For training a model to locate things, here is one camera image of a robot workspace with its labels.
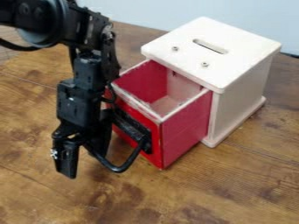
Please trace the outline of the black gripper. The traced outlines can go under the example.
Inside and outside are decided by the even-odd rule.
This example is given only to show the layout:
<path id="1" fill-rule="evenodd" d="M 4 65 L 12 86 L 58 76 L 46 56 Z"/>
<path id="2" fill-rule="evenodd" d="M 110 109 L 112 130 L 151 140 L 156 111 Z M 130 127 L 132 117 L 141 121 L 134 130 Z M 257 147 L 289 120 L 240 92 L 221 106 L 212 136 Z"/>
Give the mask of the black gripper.
<path id="1" fill-rule="evenodd" d="M 56 115 L 60 126 L 52 133 L 50 156 L 58 173 L 77 176 L 78 152 L 82 146 L 94 157 L 105 157 L 112 137 L 112 121 L 101 118 L 102 94 L 110 85 L 66 79 L 57 85 Z"/>

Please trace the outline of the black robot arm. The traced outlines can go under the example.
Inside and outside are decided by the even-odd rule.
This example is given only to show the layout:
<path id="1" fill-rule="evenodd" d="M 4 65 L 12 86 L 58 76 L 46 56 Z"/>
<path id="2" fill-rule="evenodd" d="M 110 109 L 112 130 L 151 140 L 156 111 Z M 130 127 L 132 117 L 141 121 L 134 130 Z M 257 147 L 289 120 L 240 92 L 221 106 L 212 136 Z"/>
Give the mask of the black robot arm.
<path id="1" fill-rule="evenodd" d="M 73 77 L 57 85 L 60 126 L 50 135 L 50 156 L 56 171 L 73 179 L 80 147 L 102 158 L 110 138 L 109 111 L 100 104 L 114 101 L 104 93 L 120 70 L 112 23 L 70 0 L 0 0 L 0 25 L 13 27 L 28 43 L 20 46 L 0 38 L 8 49 L 29 52 L 57 44 L 69 48 Z"/>

